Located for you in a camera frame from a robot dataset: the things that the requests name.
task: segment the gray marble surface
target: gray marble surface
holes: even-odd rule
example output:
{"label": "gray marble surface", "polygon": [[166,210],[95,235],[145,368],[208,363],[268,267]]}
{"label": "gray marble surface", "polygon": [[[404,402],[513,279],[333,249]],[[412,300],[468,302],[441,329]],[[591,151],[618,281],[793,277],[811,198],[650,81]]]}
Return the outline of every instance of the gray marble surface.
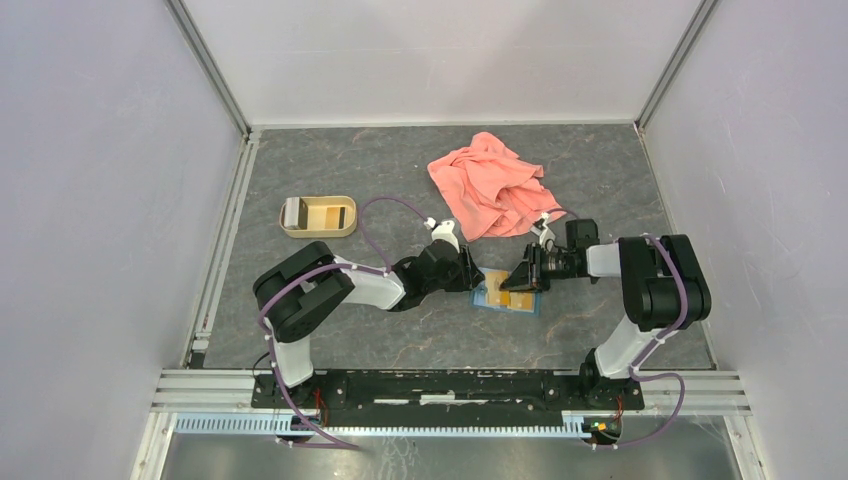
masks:
{"label": "gray marble surface", "polygon": [[[427,174],[429,162],[467,146],[480,131],[498,136],[545,168],[542,184],[565,208],[594,218],[602,239],[663,234],[669,224],[650,167],[629,125],[520,125],[270,130],[262,133],[221,294],[207,368],[249,367],[264,351],[256,326],[254,280],[311,240],[278,224],[286,197],[348,195],[363,204],[401,196],[436,219],[451,213]],[[365,212],[369,232],[394,259],[418,254],[429,234],[394,202]],[[564,235],[563,222],[554,224]],[[471,244],[480,267],[512,270],[531,234]],[[324,240],[344,258],[381,266],[359,232]],[[556,282],[533,317],[472,308],[469,294],[439,292],[419,307],[389,313],[342,305],[312,335],[316,368],[576,368],[624,313],[616,280]],[[709,368],[703,331],[675,336],[646,366]]]}

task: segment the yellow object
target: yellow object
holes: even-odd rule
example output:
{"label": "yellow object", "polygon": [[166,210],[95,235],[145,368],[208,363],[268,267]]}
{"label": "yellow object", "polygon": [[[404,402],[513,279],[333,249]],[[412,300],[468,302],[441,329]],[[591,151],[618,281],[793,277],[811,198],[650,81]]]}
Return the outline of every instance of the yellow object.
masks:
{"label": "yellow object", "polygon": [[346,237],[356,230],[356,203],[350,197],[300,197],[306,204],[306,228],[283,227],[285,206],[280,209],[280,227],[292,238]]}
{"label": "yellow object", "polygon": [[510,310],[532,312],[536,308],[536,297],[532,293],[502,292],[501,283],[507,279],[506,270],[490,270],[485,274],[486,305],[506,307]]}

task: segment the metal frame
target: metal frame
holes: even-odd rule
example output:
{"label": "metal frame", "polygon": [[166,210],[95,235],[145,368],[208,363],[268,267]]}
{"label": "metal frame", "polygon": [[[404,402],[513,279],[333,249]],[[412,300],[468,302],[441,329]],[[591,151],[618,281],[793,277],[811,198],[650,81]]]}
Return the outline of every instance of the metal frame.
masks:
{"label": "metal frame", "polygon": [[[269,370],[257,372],[269,373]],[[562,371],[571,375],[573,371]],[[690,392],[684,399],[682,416],[721,416],[730,435],[730,446],[743,480],[768,478],[758,446],[756,428],[742,382],[736,372],[678,371]],[[268,434],[268,422],[277,430],[287,428],[293,412],[287,409],[257,409],[250,406],[254,388],[253,373],[249,370],[164,370],[159,379],[153,405],[148,417],[139,453],[130,478],[152,480],[160,478],[173,434],[181,425],[185,433]],[[664,416],[674,408],[679,385],[674,380],[644,383],[646,408],[625,411],[627,416]],[[304,410],[307,415],[311,410]],[[611,416],[613,411],[564,411],[564,428],[543,430],[533,428],[488,429],[329,429],[342,435],[369,436],[541,436],[574,438],[568,425],[584,416]],[[191,420],[211,420],[215,425],[186,428]]]}
{"label": "metal frame", "polygon": [[212,88],[215,89],[215,93],[218,94],[218,97],[224,104],[224,108],[227,109],[227,114],[230,116],[233,124],[236,128],[238,128],[242,135],[249,135],[251,132],[250,123],[248,123],[241,111],[241,108],[239,108],[238,102],[236,102],[233,93],[227,86],[227,82],[224,80],[224,76],[218,69],[215,59],[212,58],[212,54],[209,52],[209,47],[207,47],[206,42],[203,41],[203,37],[200,35],[200,30],[198,30],[197,25],[191,18],[191,14],[185,6],[185,2],[183,2],[183,0],[165,0],[165,4],[168,5],[168,9],[171,11],[171,14],[174,16],[174,20],[183,32],[183,36],[185,36],[186,42],[188,42],[189,47],[191,47],[192,52],[194,52],[194,56],[200,63],[200,67],[203,68],[204,73],[206,73],[206,77],[212,84]]}
{"label": "metal frame", "polygon": [[671,85],[671,82],[674,81],[674,78],[680,71],[680,66],[689,55],[692,45],[694,45],[695,40],[697,40],[698,36],[700,36],[704,25],[707,23],[707,20],[709,20],[718,2],[719,0],[701,0],[701,3],[695,10],[695,14],[692,16],[692,20],[689,21],[689,25],[683,32],[683,36],[680,37],[677,47],[674,48],[671,58],[668,59],[668,63],[660,75],[657,84],[654,85],[654,89],[648,96],[648,101],[645,102],[645,106],[642,107],[642,111],[639,113],[639,116],[636,117],[637,128],[645,128],[648,122],[651,121],[651,117],[654,115],[654,112],[656,112],[657,106],[665,96],[666,91],[668,91],[668,87]]}
{"label": "metal frame", "polygon": [[238,232],[238,223],[242,207],[244,207],[244,199],[247,196],[250,176],[253,174],[253,163],[256,161],[261,136],[262,131],[258,130],[248,137],[239,155],[233,181],[227,190],[227,202],[215,236],[215,244],[207,267],[206,282],[194,308],[193,328],[183,348],[186,352],[184,366],[189,364],[193,355],[203,355],[209,346],[209,336],[212,334],[218,302],[221,300],[221,289],[224,288],[224,279],[227,276],[230,255],[233,252],[233,243]]}

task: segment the metal base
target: metal base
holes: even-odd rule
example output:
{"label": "metal base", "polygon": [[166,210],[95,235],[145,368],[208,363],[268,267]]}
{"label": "metal base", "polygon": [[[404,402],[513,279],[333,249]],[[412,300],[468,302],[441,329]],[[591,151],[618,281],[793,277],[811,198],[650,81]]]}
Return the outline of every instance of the metal base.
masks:
{"label": "metal base", "polygon": [[[554,377],[572,377],[573,371],[554,371]],[[730,446],[737,458],[739,470],[744,480],[765,479],[766,473],[759,460],[756,431],[751,419],[751,409],[744,388],[735,372],[720,371],[678,371],[686,381],[687,395],[680,415],[683,417],[723,417],[731,435]],[[260,371],[268,375],[268,370]],[[517,371],[517,374],[538,374],[538,372]],[[177,425],[185,433],[200,433],[202,426],[188,428],[191,420],[201,417],[215,420],[228,426],[220,431],[204,433],[226,434],[269,434],[262,419],[288,418],[293,412],[284,408],[255,408],[252,399],[256,379],[245,370],[165,370],[153,399],[148,427],[131,478],[158,479],[165,464],[165,457]],[[624,417],[664,417],[671,413],[679,395],[679,385],[674,380],[657,380],[642,385],[643,410],[625,410]],[[304,409],[304,414],[315,415],[315,410]],[[457,436],[562,436],[573,437],[575,421],[582,423],[583,418],[609,417],[615,414],[598,410],[562,410],[560,427],[331,427],[332,433],[340,435],[379,436],[379,437],[457,437]],[[297,433],[286,430],[286,436]]]}
{"label": "metal base", "polygon": [[[320,392],[332,426],[523,427],[561,426],[568,410],[610,411],[619,396],[626,410],[645,408],[640,386],[597,389],[587,397],[581,379],[553,370],[328,370],[291,389],[298,407]],[[256,379],[251,407],[288,408],[273,375]]]}

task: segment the gray floor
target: gray floor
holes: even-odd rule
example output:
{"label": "gray floor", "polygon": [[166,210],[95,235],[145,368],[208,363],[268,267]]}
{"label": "gray floor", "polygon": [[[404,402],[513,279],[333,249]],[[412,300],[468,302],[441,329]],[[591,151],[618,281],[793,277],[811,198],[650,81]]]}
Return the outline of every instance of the gray floor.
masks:
{"label": "gray floor", "polygon": [[[263,132],[229,269],[207,368],[249,367],[264,351],[256,326],[254,280],[309,243],[279,227],[280,206],[296,195],[348,195],[362,204],[396,195],[426,214],[451,216],[427,174],[429,162],[489,131],[525,161],[545,168],[542,184],[566,208],[594,218],[602,238],[663,234],[669,224],[649,165],[629,125],[532,125],[273,130]],[[429,235],[393,202],[366,211],[367,225],[395,259],[418,254]],[[562,229],[562,222],[554,224]],[[512,270],[532,235],[471,244],[480,267]],[[380,266],[359,232],[326,243],[337,255]],[[469,294],[437,293],[416,309],[388,313],[342,305],[313,333],[316,368],[576,368],[612,332],[624,309],[620,285],[603,279],[558,282],[541,315],[472,308]],[[709,368],[700,327],[675,336],[646,364]]]}
{"label": "gray floor", "polygon": [[[624,439],[664,419],[626,417]],[[721,417],[679,418],[638,448],[592,453],[567,438],[347,438],[359,452],[304,451],[252,435],[177,434],[162,478],[740,479]]]}

